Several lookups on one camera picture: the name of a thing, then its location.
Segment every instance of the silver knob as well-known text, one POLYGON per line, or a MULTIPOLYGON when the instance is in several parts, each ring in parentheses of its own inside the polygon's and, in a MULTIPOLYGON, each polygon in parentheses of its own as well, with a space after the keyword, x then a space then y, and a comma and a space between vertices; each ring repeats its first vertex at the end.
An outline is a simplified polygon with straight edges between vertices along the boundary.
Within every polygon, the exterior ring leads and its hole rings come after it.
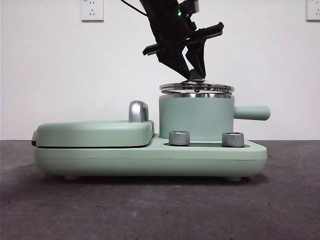
POLYGON ((244 134, 241 132, 222 133, 222 146, 241 148, 245 146, 244 134))
POLYGON ((174 146, 190 145, 190 134, 188 131, 171 131, 169 133, 169 144, 174 146))

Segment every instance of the electrical outlet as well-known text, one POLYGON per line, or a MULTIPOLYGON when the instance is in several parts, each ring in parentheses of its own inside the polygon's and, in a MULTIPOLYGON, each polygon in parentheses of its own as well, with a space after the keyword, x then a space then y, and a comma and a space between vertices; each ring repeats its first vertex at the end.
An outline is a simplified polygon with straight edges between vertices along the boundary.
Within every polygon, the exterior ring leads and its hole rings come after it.
POLYGON ((306 0, 306 20, 320 22, 320 0, 306 0))
POLYGON ((103 21, 105 19, 104 0, 80 0, 82 21, 103 21))

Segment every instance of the dark gray surface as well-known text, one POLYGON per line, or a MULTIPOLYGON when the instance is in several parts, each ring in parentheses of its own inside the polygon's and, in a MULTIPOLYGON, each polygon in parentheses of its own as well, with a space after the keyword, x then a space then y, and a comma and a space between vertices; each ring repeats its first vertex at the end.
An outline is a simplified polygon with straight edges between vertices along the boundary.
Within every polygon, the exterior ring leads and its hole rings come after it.
POLYGON ((320 141, 258 141, 262 174, 85 177, 34 163, 30 141, 1 142, 2 240, 319 240, 320 141))

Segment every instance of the green pot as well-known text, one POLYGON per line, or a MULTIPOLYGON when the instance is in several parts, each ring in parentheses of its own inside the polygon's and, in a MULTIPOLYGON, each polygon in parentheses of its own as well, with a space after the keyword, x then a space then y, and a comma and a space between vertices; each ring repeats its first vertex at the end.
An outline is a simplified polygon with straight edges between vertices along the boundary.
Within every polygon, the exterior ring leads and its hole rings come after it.
POLYGON ((221 141, 222 133, 233 132, 234 119, 267 120, 266 106, 235 107, 232 95, 167 94, 159 98, 160 137, 171 131, 190 132, 191 141, 221 141))

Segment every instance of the rubber foot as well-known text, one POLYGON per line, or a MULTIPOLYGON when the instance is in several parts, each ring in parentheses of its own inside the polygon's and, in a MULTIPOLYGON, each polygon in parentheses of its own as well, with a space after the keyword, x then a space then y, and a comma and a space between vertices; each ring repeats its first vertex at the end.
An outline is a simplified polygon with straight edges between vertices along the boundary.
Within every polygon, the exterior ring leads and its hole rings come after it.
POLYGON ((225 180, 228 180, 230 182, 240 182, 241 177, 240 176, 228 176, 224 178, 225 180))
POLYGON ((69 175, 64 176, 64 179, 68 180, 68 181, 74 181, 74 180, 78 180, 80 178, 81 178, 81 176, 69 176, 69 175))

